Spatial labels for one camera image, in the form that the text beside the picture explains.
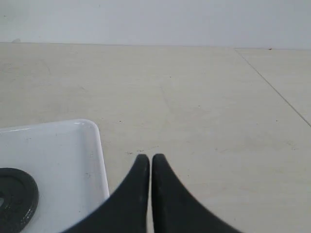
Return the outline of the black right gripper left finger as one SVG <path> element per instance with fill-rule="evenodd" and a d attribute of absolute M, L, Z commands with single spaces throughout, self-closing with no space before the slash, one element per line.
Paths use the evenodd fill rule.
<path fill-rule="evenodd" d="M 139 154 L 126 177 L 93 213 L 66 233 L 145 233 L 149 197 L 150 161 Z"/>

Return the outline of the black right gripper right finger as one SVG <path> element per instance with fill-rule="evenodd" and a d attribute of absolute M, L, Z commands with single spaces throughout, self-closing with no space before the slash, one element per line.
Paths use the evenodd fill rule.
<path fill-rule="evenodd" d="M 152 159 L 155 233 L 238 233 L 205 208 L 181 183 L 164 154 Z"/>

